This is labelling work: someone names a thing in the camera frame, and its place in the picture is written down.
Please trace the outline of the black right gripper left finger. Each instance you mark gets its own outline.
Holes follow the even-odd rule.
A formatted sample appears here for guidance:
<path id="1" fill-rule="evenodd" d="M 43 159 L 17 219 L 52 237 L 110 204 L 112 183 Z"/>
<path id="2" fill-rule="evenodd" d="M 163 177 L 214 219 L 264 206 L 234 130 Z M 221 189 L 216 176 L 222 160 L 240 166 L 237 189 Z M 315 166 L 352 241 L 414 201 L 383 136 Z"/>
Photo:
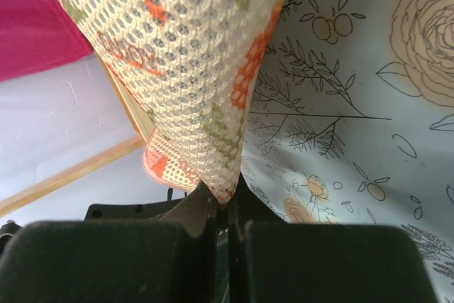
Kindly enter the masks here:
<path id="1" fill-rule="evenodd" d="M 1 256 L 1 301 L 212 302 L 216 209 L 200 185 L 159 219 L 29 224 Z"/>

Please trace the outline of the peach floral mesh laundry bag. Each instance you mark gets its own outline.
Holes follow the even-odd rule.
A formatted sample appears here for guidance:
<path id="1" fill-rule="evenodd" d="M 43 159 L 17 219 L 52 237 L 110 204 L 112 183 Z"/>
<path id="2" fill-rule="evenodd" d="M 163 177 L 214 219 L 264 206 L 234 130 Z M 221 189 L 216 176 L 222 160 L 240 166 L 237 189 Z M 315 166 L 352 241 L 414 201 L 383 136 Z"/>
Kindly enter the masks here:
<path id="1" fill-rule="evenodd" d="M 152 121 L 154 180 L 221 203 L 238 185 L 255 80 L 285 0 L 58 0 Z"/>

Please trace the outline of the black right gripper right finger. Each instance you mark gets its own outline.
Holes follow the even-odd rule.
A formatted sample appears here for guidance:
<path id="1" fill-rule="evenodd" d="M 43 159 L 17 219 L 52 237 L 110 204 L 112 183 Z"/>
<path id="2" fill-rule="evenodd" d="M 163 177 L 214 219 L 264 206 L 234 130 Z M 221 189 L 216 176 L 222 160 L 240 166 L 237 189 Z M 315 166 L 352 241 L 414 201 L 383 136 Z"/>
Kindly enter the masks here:
<path id="1" fill-rule="evenodd" d="M 391 226 L 288 224 L 244 179 L 228 203 L 232 302 L 435 302 L 409 235 Z"/>

